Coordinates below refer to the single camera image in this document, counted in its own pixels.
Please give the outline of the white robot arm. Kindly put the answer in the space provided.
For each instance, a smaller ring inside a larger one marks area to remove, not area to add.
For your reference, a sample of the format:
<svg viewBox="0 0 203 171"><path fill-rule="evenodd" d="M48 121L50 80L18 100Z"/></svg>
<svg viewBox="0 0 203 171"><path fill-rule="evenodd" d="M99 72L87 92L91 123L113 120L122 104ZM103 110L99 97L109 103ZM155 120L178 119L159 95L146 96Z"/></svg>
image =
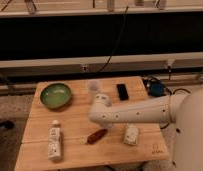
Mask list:
<svg viewBox="0 0 203 171"><path fill-rule="evenodd" d="M88 116L103 127L112 123L174 123L171 171L203 171L203 89L121 106L111 106L106 94L97 94Z"/></svg>

